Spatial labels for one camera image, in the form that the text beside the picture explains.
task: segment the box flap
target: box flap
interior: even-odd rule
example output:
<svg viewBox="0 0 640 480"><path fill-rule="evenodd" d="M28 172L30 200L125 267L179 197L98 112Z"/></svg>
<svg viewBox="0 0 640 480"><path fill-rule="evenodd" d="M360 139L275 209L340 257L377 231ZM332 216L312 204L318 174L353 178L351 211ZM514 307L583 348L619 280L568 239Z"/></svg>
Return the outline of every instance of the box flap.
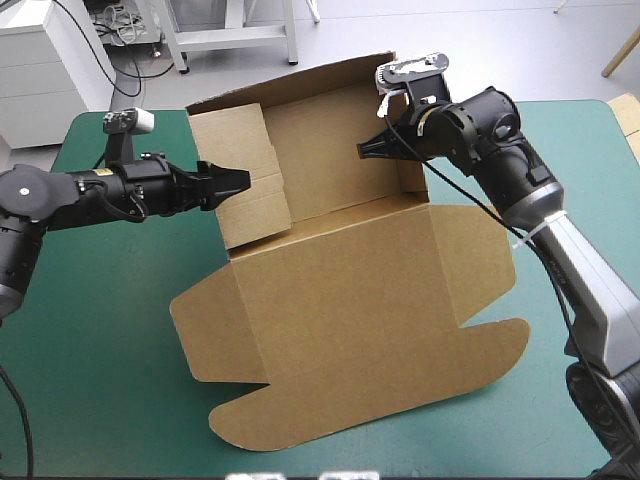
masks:
<svg viewBox="0 0 640 480"><path fill-rule="evenodd" d="M455 317L462 325L516 283L507 234L503 228L487 228L486 214L469 206L433 205L431 221Z"/></svg>
<svg viewBox="0 0 640 480"><path fill-rule="evenodd" d="M459 248L501 263L504 232L474 210L420 205L234 260L270 386L217 407L210 417L216 433L250 450L285 448L505 374L524 350L526 322L458 325L490 292L507 288L508 269L499 266L506 273L496 277L472 262L463 271L444 258L455 249L438 243L472 221L474 236L458 235ZM438 238L432 214L440 226L446 219L456 225ZM503 284L469 295L464 273Z"/></svg>
<svg viewBox="0 0 640 480"><path fill-rule="evenodd" d="M216 209L227 249L290 228L284 181L260 105L191 116L189 123L202 160L251 175L249 190Z"/></svg>
<svg viewBox="0 0 640 480"><path fill-rule="evenodd" d="M373 85L376 68L393 59L394 54L386 52L301 70L194 103L187 107L187 111L190 115L194 115L249 103L260 103L262 108L266 109L354 83L368 82Z"/></svg>
<svg viewBox="0 0 640 480"><path fill-rule="evenodd" d="M231 265L174 299L170 310L196 380L268 381Z"/></svg>
<svg viewBox="0 0 640 480"><path fill-rule="evenodd" d="M402 179L407 189L426 190L424 174L415 170L414 162L359 158L358 141L385 128L376 116L379 104L378 91L368 78L264 109L294 222L402 192L398 164L406 164Z"/></svg>

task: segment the cable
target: cable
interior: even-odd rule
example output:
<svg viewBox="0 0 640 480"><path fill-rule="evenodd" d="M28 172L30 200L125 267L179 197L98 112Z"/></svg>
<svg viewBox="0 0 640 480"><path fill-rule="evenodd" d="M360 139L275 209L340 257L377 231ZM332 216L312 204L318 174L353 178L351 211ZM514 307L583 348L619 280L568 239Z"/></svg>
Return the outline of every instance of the cable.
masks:
<svg viewBox="0 0 640 480"><path fill-rule="evenodd" d="M29 426L29 415L27 414L27 407L24 404L24 400L20 396L18 389L15 387L6 370L0 365L0 377L2 381L11 393L11 396L18 406L20 411L20 418L22 419L22 429L24 430L24 439L27 444L27 480L33 479L33 436L31 435L31 427Z"/></svg>
<svg viewBox="0 0 640 480"><path fill-rule="evenodd" d="M65 13L69 16L69 18L73 21L73 23L75 23L76 27L78 27L78 30L80 30L80 33L82 34L82 37L84 38L85 42L87 42L87 45L89 46L89 49L91 50L91 53L93 54L93 57L96 59L96 62L98 62L98 66L100 67L100 70L102 70L102 73L104 74L104 76L107 78L107 80L109 81L109 83L113 86L113 88L117 91L120 92L122 95L124 95L125 97L129 97L129 98L135 98L138 95L140 95L140 93L142 92L142 79L138 78L138 91L136 93L128 93L125 92L124 90L122 90L120 87L118 87L116 85L116 83L111 79L111 77L109 76L109 74L107 73L107 71L104 69L104 66L102 65L102 62L100 62L100 59L98 58L98 54L96 53L96 51L93 48L93 45L91 45L91 41L89 40L89 38L87 37L87 35L84 33L84 30L82 30L82 27L80 26L80 24L78 23L78 20L76 20L76 17L73 16L73 14L67 9L67 7L65 7L60 0L52 0L53 3L55 3L56 5L58 5L60 8L62 8L62 10L65 11ZM133 61L133 65L136 69L136 73L138 74L138 77L140 76L140 70L138 69L138 64L135 62L135 60Z"/></svg>
<svg viewBox="0 0 640 480"><path fill-rule="evenodd" d="M482 211L484 211L493 220L495 220L500 225L502 225L504 228L506 228L509 232L511 232L512 234L514 234L516 237L518 237L521 240L524 238L524 235L522 235L519 231L517 231L515 228L511 227L510 225L507 225L504 222L504 220L502 220L502 218L500 218L497 214L495 214L493 211L491 211L491 209L489 207L487 207L484 203L482 203L482 201L480 199L475 197L473 194L467 192L464 188L459 186L457 183L455 183L453 180L451 180L449 177L447 177L444 173L442 173L436 167L431 165L427 161L426 158L424 158L411 145L409 145L409 143L404 138L402 138L402 136L398 133L398 131L395 129L395 127L391 123L391 120L389 119L388 116L385 115L384 119L385 119L385 122L387 123L387 127L389 128L389 131L402 144L402 146L411 155L413 155L413 157L416 158L416 160L419 160L425 167L427 167L431 172L433 172L440 179L442 179L447 185L451 186L456 191L458 191L459 193L464 195L466 198L471 200L473 203L475 203L478 207L480 207L480 209L482 209ZM636 450L636 452L640 453L640 440L638 440L636 438L636 436L633 434L633 432L631 431L631 429L627 425L627 422L624 420L624 418L622 417L620 412L615 408L615 406L611 402L611 399L609 398L607 393L602 388L602 385L600 384L600 381L598 380L598 377L597 377L596 373L594 372L593 368L591 367L591 365L589 364L589 362L585 358L585 355L584 355L584 352L582 350L582 347L580 346L580 343L578 342L578 340L576 338L575 330L573 328L573 324L571 323L571 318L569 316L569 311L567 310L567 305L566 305L566 302L565 302L565 299L564 299L564 295L562 293L562 289L560 288L560 285L558 284L558 281L556 280L556 278L554 276L554 271L553 271L553 268L551 266L552 261L550 259L548 259L533 242L527 241L527 242L525 242L525 244L527 245L527 247L529 247L529 249L531 249L531 251L536 255L536 257L538 257L538 260L540 260L540 263L544 267L544 269L545 269L545 271L547 273L547 276L549 277L549 281L551 282L551 286L553 287L553 291L554 291L554 293L556 295L556 298L558 300L558 305L560 306L560 311L562 312L562 318L563 318L564 323L565 323L565 325L567 327L567 330L569 332L569 340L571 341L571 343L573 344L573 346L574 346L574 348L576 350L576 356L578 357L578 361L587 370L591 380L593 381L593 383L595 384L596 388L598 389L598 393L600 394L600 396L602 397L602 400L604 400L604 403L607 405L607 407L609 408L609 410L611 411L611 413L615 417L615 419L618 422L620 428L623 430L625 436L627 437L627 440L633 445L633 447Z"/></svg>
<svg viewBox="0 0 640 480"><path fill-rule="evenodd" d="M130 73L125 72L124 70L120 70L115 65L113 66L113 69L116 72L121 73L122 75L125 75L127 77L147 79L147 78L159 78L159 77L163 76L164 74L166 74L167 72L169 72L173 67L174 67L174 63L171 62L171 65L169 65L167 68L165 68L161 72L153 73L153 74L150 74L150 75L132 75Z"/></svg>

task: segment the gray floor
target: gray floor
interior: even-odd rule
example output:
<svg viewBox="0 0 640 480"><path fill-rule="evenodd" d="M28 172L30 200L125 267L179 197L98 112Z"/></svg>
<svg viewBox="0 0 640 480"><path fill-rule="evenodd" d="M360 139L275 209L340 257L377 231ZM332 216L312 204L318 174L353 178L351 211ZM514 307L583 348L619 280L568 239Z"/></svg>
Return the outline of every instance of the gray floor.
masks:
<svg viewBox="0 0 640 480"><path fill-rule="evenodd" d="M640 0L571 0L559 15L558 0L319 0L322 22L314 25L304 0L295 0L300 63L291 67L283 47L190 54L191 73L172 70L147 80L134 99L115 94L113 108L182 108L224 91L327 62L395 50L399 56L447 53L447 81L454 100L488 85L523 100L595 98L624 92L640 96L640 48L608 79L600 71L640 23ZM174 0L181 28L220 26L224 0ZM258 2L257 24L281 17L278 0ZM170 63L168 52L152 59L136 49L141 70L153 73ZM122 51L114 63L132 71ZM119 78L134 91L136 84ZM0 166L30 162L43 168L55 147L13 151L0 143Z"/></svg>

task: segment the green table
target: green table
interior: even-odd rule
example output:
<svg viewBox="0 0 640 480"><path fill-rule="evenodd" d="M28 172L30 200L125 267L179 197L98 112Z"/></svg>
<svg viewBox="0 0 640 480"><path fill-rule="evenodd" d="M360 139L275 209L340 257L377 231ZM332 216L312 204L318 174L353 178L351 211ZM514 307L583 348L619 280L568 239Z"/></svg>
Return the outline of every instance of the green table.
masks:
<svg viewBox="0 0 640 480"><path fill-rule="evenodd" d="M640 169L612 112L595 101L520 107L526 134L566 187L575 223L640 290ZM55 170L93 164L105 142L100 117L74 122ZM185 113L156 112L156 121L153 134L136 138L137 149L162 149L193 168ZM478 191L445 161L436 163ZM438 203L464 201L436 179L430 188ZM171 298L226 259L215 216L199 211L46 237L25 306L0 330L0 361L29 407L38 475L377 469L396 476L580 476L606 461L566 393L567 335L548 280L526 249L514 253L517 286L473 319L520 315L531 323L524 358L504 379L281 452L226 444L209 430L207 415L251 386L196 382L168 313ZM23 475L19 418L2 389L0 448L0 471Z"/></svg>

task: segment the cardboard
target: cardboard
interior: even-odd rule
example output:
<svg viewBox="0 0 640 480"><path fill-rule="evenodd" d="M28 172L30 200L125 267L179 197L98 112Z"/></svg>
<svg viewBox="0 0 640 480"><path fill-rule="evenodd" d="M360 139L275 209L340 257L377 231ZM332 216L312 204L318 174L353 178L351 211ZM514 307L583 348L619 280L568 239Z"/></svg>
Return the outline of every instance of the cardboard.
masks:
<svg viewBox="0 0 640 480"><path fill-rule="evenodd" d="M629 146L640 163L640 101L631 93L625 93L609 102Z"/></svg>
<svg viewBox="0 0 640 480"><path fill-rule="evenodd" d="M460 328L515 282L506 233L476 207L430 205L421 165L358 158L356 143L383 128L372 78L390 58L189 107L202 155L219 127L201 118L223 115L232 133L261 104L293 220L230 249L227 265L171 304L196 379L267 384L211 412L211 428L233 445L291 447L467 393L524 351L524 320ZM223 156L243 168L256 145Z"/></svg>
<svg viewBox="0 0 640 480"><path fill-rule="evenodd" d="M280 164L260 105L204 113L190 117L189 122L201 158L226 168L242 165L251 175L251 188L216 211L225 246L236 247L291 228Z"/></svg>

